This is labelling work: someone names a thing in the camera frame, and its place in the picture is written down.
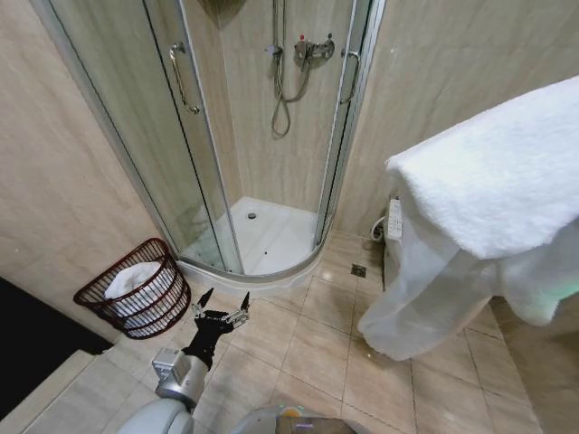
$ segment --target tiled floor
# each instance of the tiled floor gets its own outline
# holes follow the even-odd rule
[[[353,262],[367,267],[366,278],[349,274]],[[306,286],[253,300],[250,322],[218,345],[195,432],[227,433],[250,410],[285,402],[380,434],[540,433],[489,308],[411,361],[394,362],[365,344],[356,322],[382,291],[381,264],[374,244],[333,232]],[[211,306],[232,310],[240,301],[215,294]],[[156,338],[121,339],[28,432],[116,432],[155,399],[157,350],[183,347],[194,333],[188,316]]]

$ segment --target beige wall tile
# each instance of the beige wall tile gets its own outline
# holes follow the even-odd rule
[[[287,373],[280,374],[270,404],[299,405],[327,418],[339,417],[341,407],[340,400]]]
[[[335,221],[384,215],[384,161],[501,102],[579,73],[573,0],[388,2]]]
[[[318,211],[342,69],[339,51],[346,42],[350,12],[350,0],[287,2],[287,96],[295,95],[300,83],[292,49],[300,34],[321,42],[332,32],[337,49],[328,62],[312,68],[305,96],[289,104],[291,129],[286,137],[276,140],[271,134],[276,102],[274,68],[264,51],[272,41],[271,3],[220,3],[219,23],[243,194]],[[285,126],[282,109],[276,125],[278,129]]]
[[[98,434],[136,386],[131,375],[97,357],[26,433]]]
[[[229,203],[233,204],[242,197],[242,180],[233,133],[217,6],[215,2],[200,0],[187,0],[184,5],[223,183]]]
[[[398,428],[416,432],[410,364],[395,362],[352,338],[344,403]]]
[[[282,371],[341,399],[349,336],[301,316]]]
[[[482,389],[413,363],[416,422],[421,434],[492,434]]]
[[[72,296],[157,230],[30,4],[0,9],[0,273],[114,341]]]

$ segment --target shower enclosure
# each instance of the shower enclosure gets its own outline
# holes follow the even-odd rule
[[[33,0],[184,268],[316,258],[384,0]]]

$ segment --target shower mixer valve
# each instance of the shower mixer valve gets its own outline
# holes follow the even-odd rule
[[[302,34],[299,37],[299,42],[294,45],[296,60],[302,61],[302,68],[306,61],[311,61],[313,59],[329,59],[334,55],[335,49],[336,45],[332,40],[332,33],[328,33],[327,39],[322,43],[315,43],[307,40]]]

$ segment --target white towel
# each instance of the white towel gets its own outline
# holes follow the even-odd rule
[[[137,289],[161,267],[158,262],[140,262],[119,271],[105,291],[105,298],[119,298]]]
[[[140,262],[121,270],[105,290],[105,298],[111,299],[125,296],[152,278],[160,267],[161,264],[158,262]],[[137,293],[115,302],[114,307],[117,315],[119,317],[129,316],[125,327],[138,327],[152,323],[161,316],[163,319],[160,320],[158,325],[164,326],[173,318],[173,316],[165,315],[165,313],[173,307],[174,300],[163,298],[160,302],[157,301],[174,280],[175,273],[172,269],[163,269],[152,282]],[[147,309],[154,303],[154,308]]]
[[[393,156],[420,213],[479,259],[549,243],[579,215],[579,77]]]
[[[358,329],[403,360],[461,330],[492,296],[544,326],[579,291],[579,79],[506,102],[394,156],[402,203],[392,280]]]

